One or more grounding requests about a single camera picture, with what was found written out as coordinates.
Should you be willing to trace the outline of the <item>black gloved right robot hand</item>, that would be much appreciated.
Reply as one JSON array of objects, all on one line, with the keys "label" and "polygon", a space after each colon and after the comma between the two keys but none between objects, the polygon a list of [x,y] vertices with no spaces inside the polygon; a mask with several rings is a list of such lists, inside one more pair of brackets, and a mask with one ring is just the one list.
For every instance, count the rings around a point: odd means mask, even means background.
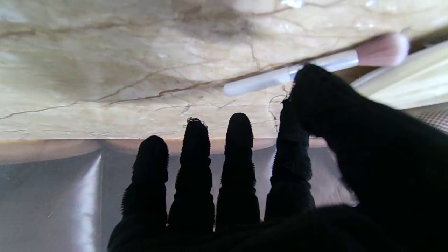
[{"label": "black gloved right robot hand", "polygon": [[[145,139],[123,194],[109,252],[447,251],[447,135],[358,94],[314,64],[283,100],[264,220],[256,196],[253,133],[229,119],[217,204],[207,126],[187,121],[174,200],[166,210],[168,147]],[[355,207],[317,207],[309,136],[326,140]]]}]

